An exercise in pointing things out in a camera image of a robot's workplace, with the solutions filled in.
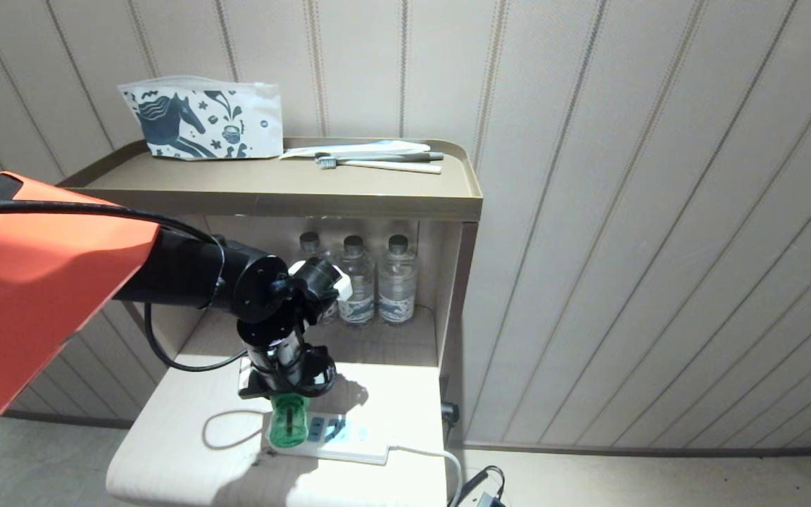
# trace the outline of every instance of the black power adapter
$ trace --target black power adapter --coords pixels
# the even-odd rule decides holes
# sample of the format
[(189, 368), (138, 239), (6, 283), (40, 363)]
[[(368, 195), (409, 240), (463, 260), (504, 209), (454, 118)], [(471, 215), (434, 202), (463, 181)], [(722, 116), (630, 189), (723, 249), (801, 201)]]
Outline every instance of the black power adapter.
[(477, 507), (505, 507), (505, 504), (485, 493), (480, 497)]

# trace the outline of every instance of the plastic water bottle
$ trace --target plastic water bottle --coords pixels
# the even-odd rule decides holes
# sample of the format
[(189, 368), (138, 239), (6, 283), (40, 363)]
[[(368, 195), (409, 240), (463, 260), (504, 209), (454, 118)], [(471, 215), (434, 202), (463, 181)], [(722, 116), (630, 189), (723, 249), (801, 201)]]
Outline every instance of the plastic water bottle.
[[(318, 239), (318, 233), (307, 232), (299, 235), (299, 251), (296, 252), (294, 262), (307, 261), (312, 257), (325, 259), (332, 262), (331, 251), (321, 247), (321, 240)], [(321, 315), (319, 324), (328, 324), (333, 321), (337, 315), (337, 305), (332, 304), (331, 307)]]
[(418, 285), (418, 257), (408, 249), (402, 234), (390, 237), (389, 250), (380, 261), (380, 317), (390, 324), (402, 325), (415, 314), (415, 289)]
[(351, 298), (339, 301), (340, 318), (347, 324), (363, 327), (374, 317), (374, 261), (361, 237), (351, 235), (344, 240), (337, 265), (352, 282)]

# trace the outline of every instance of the white power cord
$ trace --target white power cord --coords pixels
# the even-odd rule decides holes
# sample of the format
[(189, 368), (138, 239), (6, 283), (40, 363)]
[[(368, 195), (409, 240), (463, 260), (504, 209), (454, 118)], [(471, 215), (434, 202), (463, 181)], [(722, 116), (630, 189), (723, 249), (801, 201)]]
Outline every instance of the white power cord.
[(453, 462), (453, 464), (456, 465), (456, 494), (453, 495), (453, 500), (450, 502), (450, 507), (456, 507), (457, 503), (459, 503), (459, 497), (461, 496), (461, 487), (465, 481), (463, 472), (461, 472), (461, 463), (459, 463), (459, 458), (456, 458), (453, 453), (447, 450), (432, 451), (427, 449), (419, 449), (418, 447), (412, 446), (401, 446), (398, 444), (390, 446), (390, 449), (402, 449), (403, 451), (422, 453), (422, 455), (426, 456), (441, 456), (442, 458), (446, 458)]

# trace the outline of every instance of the black cable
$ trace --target black cable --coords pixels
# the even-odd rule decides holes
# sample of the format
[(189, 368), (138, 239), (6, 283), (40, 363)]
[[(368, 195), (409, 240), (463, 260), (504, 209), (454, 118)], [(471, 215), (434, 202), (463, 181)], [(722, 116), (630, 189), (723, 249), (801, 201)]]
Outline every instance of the black cable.
[(505, 474), (503, 470), (498, 466), (489, 465), (485, 466), (485, 468), (482, 471), (477, 472), (477, 474), (475, 474), (467, 482), (465, 482), (465, 485), (459, 497), (459, 501), (457, 501), (456, 505), (460, 504), (461, 501), (464, 501), (467, 498), (467, 495), (469, 495), (472, 491), (474, 491), (475, 488), (477, 488), (480, 485), (480, 482), (485, 481), (489, 477), (489, 474), (487, 474), (487, 472), (491, 470), (493, 472), (496, 472), (496, 474), (499, 474), (499, 476), (502, 477), (503, 479), (502, 484), (499, 485), (499, 489), (496, 490), (496, 500), (502, 500), (503, 492), (505, 491)]
[(499, 485), (499, 489), (496, 490), (496, 500), (502, 500), (503, 492), (505, 491), (505, 473), (503, 472), (502, 468), (499, 468), (496, 465), (488, 465), (484, 468), (485, 472), (489, 470), (493, 470), (494, 472), (496, 472), (496, 474), (499, 474), (499, 476), (503, 479), (502, 484)]
[[(211, 234), (200, 231), (199, 229), (193, 227), (193, 225), (184, 224), (184, 222), (181, 222), (176, 218), (171, 218), (170, 216), (160, 215), (158, 213), (152, 213), (149, 211), (140, 211), (139, 209), (125, 208), (124, 206), (94, 204), (88, 202), (0, 200), (0, 215), (12, 214), (116, 216), (117, 218), (129, 218), (131, 220), (141, 220), (144, 222), (153, 222), (155, 224), (166, 225), (166, 227), (177, 229), (178, 231), (187, 233), (196, 239), (218, 245), (218, 249), (221, 251), (221, 269), (219, 269), (215, 279), (215, 292), (219, 287), (221, 273), (223, 272), (223, 269), (225, 269), (225, 248), (223, 248), (220, 241), (212, 237)], [(215, 365), (180, 365), (180, 363), (176, 363), (174, 360), (168, 357), (165, 351), (162, 350), (160, 344), (158, 344), (158, 341), (155, 340), (155, 333), (152, 330), (152, 305), (149, 303), (144, 305), (144, 321), (146, 328), (146, 341), (148, 341), (149, 347), (151, 347), (152, 352), (155, 353), (155, 356), (157, 356), (162, 363), (170, 366), (171, 368), (177, 368), (178, 370), (183, 370), (185, 372), (208, 372), (210, 370), (215, 370), (217, 368), (221, 368), (222, 366), (229, 365), (246, 354), (244, 349), (241, 353), (236, 354), (236, 356), (228, 357), (228, 359), (216, 363)]]
[(146, 328), (146, 341), (149, 343), (149, 348), (152, 349), (152, 352), (155, 353), (155, 357), (161, 360), (166, 366), (170, 368), (176, 368), (178, 370), (184, 372), (210, 372), (212, 370), (217, 370), (218, 368), (225, 367), (230, 363), (233, 363), (235, 360), (240, 359), (242, 356), (246, 355), (246, 349), (242, 349), (239, 351), (236, 356), (228, 357), (228, 359), (223, 360), (222, 362), (215, 363), (215, 365), (207, 365), (207, 366), (190, 366), (190, 365), (181, 365), (181, 363), (175, 362), (173, 359), (168, 357), (165, 351), (161, 348), (161, 345), (158, 344), (158, 340), (155, 340), (155, 332), (152, 330), (152, 305), (149, 303), (145, 303), (142, 306), (142, 313), (144, 317), (142, 320), (145, 321), (145, 328)]
[[(306, 341), (305, 338), (303, 338), (302, 327), (300, 327), (298, 323), (295, 325), (295, 332), (296, 339), (299, 340), (299, 353), (306, 353), (306, 350), (303, 348), (306, 346)], [(337, 363), (334, 362), (332, 357), (328, 357), (328, 361), (329, 363), (327, 364), (327, 369), (325, 370), (325, 375), (328, 379), (327, 383), (318, 389), (312, 389), (312, 391), (309, 391), (309, 389), (303, 389), (298, 385), (295, 385), (293, 382), (290, 382), (289, 378), (287, 378), (286, 372), (279, 371), (279, 368), (273, 368), (272, 373), (274, 373), (274, 378), (280, 379), (280, 383), (285, 389), (306, 398), (318, 398), (318, 396), (327, 394), (327, 392), (331, 391), (331, 388), (334, 387), (334, 381), (337, 376)]]
[(125, 208), (124, 206), (113, 206), (108, 204), (94, 204), (91, 202), (62, 202), (49, 200), (0, 200), (0, 215), (36, 213), (44, 215), (102, 215), (117, 216), (117, 218), (129, 218), (144, 222), (155, 222), (156, 224), (167, 225), (178, 231), (183, 231), (202, 241), (214, 243), (221, 246), (219, 241), (207, 233), (203, 233), (193, 225), (187, 225), (171, 218), (139, 209)]

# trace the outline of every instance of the cabinet shelf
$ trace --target cabinet shelf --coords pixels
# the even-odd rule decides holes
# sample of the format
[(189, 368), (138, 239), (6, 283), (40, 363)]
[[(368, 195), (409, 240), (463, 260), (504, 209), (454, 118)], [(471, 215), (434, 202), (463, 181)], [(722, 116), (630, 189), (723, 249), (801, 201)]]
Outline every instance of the cabinet shelf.
[[(291, 137), (286, 148), (373, 139)], [(168, 215), (339, 216), (477, 222), (482, 193), (465, 150), (453, 142), (413, 140), (444, 154), (442, 173), (340, 166), (309, 158), (181, 161), (153, 157), (133, 142), (68, 177), (62, 187)]]

